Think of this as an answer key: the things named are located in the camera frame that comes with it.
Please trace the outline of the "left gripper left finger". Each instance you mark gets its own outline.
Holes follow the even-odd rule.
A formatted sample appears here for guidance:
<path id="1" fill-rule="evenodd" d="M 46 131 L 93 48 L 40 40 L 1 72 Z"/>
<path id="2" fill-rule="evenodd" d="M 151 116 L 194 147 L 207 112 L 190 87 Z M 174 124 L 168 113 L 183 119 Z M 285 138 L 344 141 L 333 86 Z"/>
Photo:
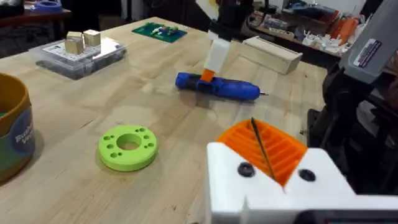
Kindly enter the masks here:
<path id="1" fill-rule="evenodd" d="M 206 147 L 207 223 L 283 223 L 286 174 L 271 148 L 282 132 L 257 119 L 239 122 Z"/>

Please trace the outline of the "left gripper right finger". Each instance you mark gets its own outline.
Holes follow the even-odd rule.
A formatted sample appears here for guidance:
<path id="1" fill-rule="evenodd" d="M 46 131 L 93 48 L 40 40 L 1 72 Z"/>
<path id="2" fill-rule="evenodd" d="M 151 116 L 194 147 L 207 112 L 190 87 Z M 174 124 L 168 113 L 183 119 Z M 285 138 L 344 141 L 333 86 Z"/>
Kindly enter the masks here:
<path id="1" fill-rule="evenodd" d="M 354 197 L 331 157 L 307 148 L 269 124 L 251 120 L 256 144 L 251 164 L 259 171 L 251 194 L 259 197 Z"/>

